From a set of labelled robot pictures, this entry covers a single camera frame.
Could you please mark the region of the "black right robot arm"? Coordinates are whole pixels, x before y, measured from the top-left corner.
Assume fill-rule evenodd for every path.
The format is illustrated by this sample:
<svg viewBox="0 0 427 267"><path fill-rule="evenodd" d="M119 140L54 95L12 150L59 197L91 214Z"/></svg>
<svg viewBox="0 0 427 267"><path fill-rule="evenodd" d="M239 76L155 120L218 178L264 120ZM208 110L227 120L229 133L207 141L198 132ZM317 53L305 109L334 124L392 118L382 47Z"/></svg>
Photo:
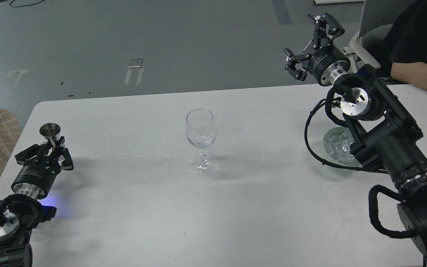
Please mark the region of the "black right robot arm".
<svg viewBox="0 0 427 267"><path fill-rule="evenodd" d="M296 80L311 74L321 86L330 86L327 96L310 112L304 140L310 154L323 165L388 174L396 191L382 185L368 194L371 225L393 239L410 238L427 264L427 158L416 142L423 132L390 89L376 76L376 68L352 65L350 56L334 45L345 30L328 13L309 16L313 37L301 54L286 53L285 70ZM310 147L308 127L320 108L336 125L348 128L354 142L351 154L359 167L334 164Z"/></svg>

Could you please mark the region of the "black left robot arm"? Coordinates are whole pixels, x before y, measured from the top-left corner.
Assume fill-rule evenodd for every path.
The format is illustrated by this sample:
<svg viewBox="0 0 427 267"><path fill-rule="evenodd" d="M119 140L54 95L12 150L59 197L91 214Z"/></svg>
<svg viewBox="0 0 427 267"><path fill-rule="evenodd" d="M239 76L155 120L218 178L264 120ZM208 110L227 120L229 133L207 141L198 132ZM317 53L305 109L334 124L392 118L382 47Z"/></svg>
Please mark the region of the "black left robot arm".
<svg viewBox="0 0 427 267"><path fill-rule="evenodd" d="M11 189L0 200L0 267L30 267L32 230L52 220L57 208L40 203L48 196L56 176L73 170L64 137L47 136L46 143L34 144L15 156L22 166Z"/></svg>

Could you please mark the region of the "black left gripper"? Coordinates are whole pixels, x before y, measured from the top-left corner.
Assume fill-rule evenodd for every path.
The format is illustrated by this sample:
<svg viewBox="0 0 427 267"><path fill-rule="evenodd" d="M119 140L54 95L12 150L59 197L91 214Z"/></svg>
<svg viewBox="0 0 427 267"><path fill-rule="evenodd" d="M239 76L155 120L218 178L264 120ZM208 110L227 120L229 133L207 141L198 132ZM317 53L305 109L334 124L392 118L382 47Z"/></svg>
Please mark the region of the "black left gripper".
<svg viewBox="0 0 427 267"><path fill-rule="evenodd" d="M14 193L35 200L44 199L49 194L59 171L74 169L64 136L57 140L51 137L49 142L51 145L34 144L14 156L17 164L22 166L11 185Z"/></svg>

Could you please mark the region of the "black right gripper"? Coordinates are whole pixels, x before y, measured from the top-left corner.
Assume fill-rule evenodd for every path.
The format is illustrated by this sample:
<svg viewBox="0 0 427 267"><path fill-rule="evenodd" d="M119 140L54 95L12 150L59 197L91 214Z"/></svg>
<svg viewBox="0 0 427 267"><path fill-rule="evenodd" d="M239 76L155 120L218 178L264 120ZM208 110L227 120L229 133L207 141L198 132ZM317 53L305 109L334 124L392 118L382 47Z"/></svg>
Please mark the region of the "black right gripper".
<svg viewBox="0 0 427 267"><path fill-rule="evenodd" d="M350 61L336 46L334 40L345 33L344 27L329 13L313 17L307 15L314 24L313 38L307 44L301 55L295 55L289 48L284 47L286 65L284 69L296 80L305 81L307 72L321 86L332 86L339 76L350 70ZM305 69L296 65L307 61Z"/></svg>

